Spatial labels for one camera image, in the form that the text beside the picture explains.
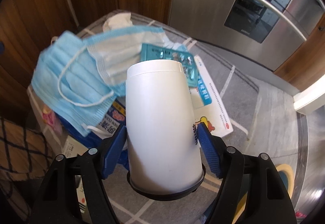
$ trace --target checkered fabric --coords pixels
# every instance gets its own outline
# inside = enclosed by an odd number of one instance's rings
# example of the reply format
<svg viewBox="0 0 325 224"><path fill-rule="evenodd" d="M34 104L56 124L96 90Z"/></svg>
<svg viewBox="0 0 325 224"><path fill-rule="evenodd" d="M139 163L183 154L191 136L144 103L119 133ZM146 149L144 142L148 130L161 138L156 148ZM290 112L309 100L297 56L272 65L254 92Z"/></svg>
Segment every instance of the checkered fabric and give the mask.
<svg viewBox="0 0 325 224"><path fill-rule="evenodd" d="M43 134L0 119L0 179L43 177L53 160L53 151Z"/></svg>
<svg viewBox="0 0 325 224"><path fill-rule="evenodd" d="M29 223L31 209L16 189L13 182L0 180L0 189L17 215L24 223Z"/></svg>

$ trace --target ear loop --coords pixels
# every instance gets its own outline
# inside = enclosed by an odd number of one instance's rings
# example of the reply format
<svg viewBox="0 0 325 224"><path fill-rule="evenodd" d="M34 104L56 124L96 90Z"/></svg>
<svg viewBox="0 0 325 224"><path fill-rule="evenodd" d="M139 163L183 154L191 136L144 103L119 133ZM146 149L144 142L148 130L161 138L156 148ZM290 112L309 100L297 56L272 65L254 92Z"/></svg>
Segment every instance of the ear loop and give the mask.
<svg viewBox="0 0 325 224"><path fill-rule="evenodd" d="M62 69L62 72L60 73L58 80L57 80L57 90L59 91L61 97L63 97L66 101L70 102L71 104L78 106L78 107L92 107L92 106L97 106L101 103L103 103L106 99L108 99L109 97L114 95L114 91L112 90L110 93L108 93L107 95L103 96L98 102L95 103L91 103L91 104L81 104L81 103L77 103L74 102L70 99L68 99L61 91L61 87L60 87L60 83L61 83L61 79L63 77L63 75L65 74L65 72L67 71L67 69L70 67L70 65L73 63L73 61L81 54L83 53L85 50L87 49L87 46L82 47L78 52L75 53L75 55L70 59L70 61L67 63L67 65Z"/></svg>
<svg viewBox="0 0 325 224"><path fill-rule="evenodd" d="M87 126L86 124L81 124L81 125L82 125L82 127L83 127L85 130L90 129L90 130L92 130L92 131L94 131L94 132L97 132L97 133L99 133L99 134L105 135L105 136L107 136L108 138L112 137L112 134L111 134L111 133L109 133L109 132L107 132L107 131L103 131L103 130L101 130L101 129L98 129L98 128L95 127L95 126Z"/></svg>

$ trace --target blue packaging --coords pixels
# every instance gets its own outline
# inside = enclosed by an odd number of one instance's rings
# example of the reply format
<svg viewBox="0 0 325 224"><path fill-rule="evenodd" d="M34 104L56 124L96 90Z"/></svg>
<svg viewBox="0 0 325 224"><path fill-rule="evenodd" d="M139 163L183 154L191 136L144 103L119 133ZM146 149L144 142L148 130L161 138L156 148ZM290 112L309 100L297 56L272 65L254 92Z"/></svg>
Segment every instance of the blue packaging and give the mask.
<svg viewBox="0 0 325 224"><path fill-rule="evenodd" d="M198 69L192 54L144 43L142 44L140 56L141 62L157 59L180 62L183 66L189 87L195 88L198 86Z"/></svg>

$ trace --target blue face mask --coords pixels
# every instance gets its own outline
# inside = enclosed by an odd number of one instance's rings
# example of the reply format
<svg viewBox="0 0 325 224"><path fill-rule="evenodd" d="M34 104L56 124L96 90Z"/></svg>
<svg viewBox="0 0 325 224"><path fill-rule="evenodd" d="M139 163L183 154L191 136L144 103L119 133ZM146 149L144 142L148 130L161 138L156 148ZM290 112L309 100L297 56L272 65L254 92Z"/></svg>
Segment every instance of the blue face mask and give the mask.
<svg viewBox="0 0 325 224"><path fill-rule="evenodd" d="M84 46L81 39L64 32L40 54L31 84L48 107L66 119L81 135L87 136L90 132L88 128L95 127L103 119L116 95L100 77L95 60L87 51L80 52ZM62 75L75 55L76 59ZM58 83L66 98L60 95Z"/></svg>
<svg viewBox="0 0 325 224"><path fill-rule="evenodd" d="M46 105L87 136L89 129L98 130L116 97L125 95L126 71L140 61L142 43L182 48L162 28L132 26L84 40L67 31L40 54L31 84Z"/></svg>

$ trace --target metal screw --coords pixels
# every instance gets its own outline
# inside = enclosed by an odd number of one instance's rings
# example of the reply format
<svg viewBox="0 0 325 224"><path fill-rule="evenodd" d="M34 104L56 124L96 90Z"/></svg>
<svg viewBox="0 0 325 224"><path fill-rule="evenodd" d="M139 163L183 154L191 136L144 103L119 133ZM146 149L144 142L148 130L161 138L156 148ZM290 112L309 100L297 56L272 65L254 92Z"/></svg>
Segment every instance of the metal screw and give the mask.
<svg viewBox="0 0 325 224"><path fill-rule="evenodd" d="M89 154L95 154L97 153L97 149L96 148L91 148L89 151L88 151Z"/></svg>
<svg viewBox="0 0 325 224"><path fill-rule="evenodd" d="M261 154L261 158L263 160L267 160L269 158L269 156L267 154Z"/></svg>
<svg viewBox="0 0 325 224"><path fill-rule="evenodd" d="M63 158L64 158L64 155L63 154L59 154L58 156L55 157L55 160L57 160L59 162L59 161L62 161Z"/></svg>
<svg viewBox="0 0 325 224"><path fill-rule="evenodd" d="M235 153L235 151L236 151L236 149L234 147L232 147L232 146L227 147L228 153L233 154L233 153Z"/></svg>

